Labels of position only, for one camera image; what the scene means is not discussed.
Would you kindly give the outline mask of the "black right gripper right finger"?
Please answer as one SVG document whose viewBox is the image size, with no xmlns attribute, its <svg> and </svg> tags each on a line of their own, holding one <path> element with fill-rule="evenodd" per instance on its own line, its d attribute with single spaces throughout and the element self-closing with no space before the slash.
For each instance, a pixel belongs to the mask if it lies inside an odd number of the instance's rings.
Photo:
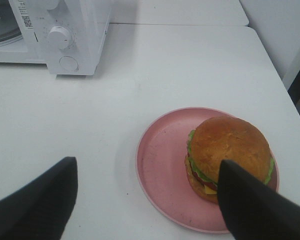
<svg viewBox="0 0 300 240">
<path fill-rule="evenodd" d="M 220 164 L 217 200 L 236 240 L 300 240 L 300 206 L 232 160 Z"/>
</svg>

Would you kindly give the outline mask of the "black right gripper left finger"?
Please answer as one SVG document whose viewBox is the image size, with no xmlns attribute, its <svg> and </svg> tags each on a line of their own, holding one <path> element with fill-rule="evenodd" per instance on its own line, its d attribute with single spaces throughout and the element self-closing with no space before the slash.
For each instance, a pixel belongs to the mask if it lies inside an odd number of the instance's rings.
<svg viewBox="0 0 300 240">
<path fill-rule="evenodd" d="M 65 157 L 0 200 L 0 240 L 61 239 L 77 193 L 77 160 Z"/>
</svg>

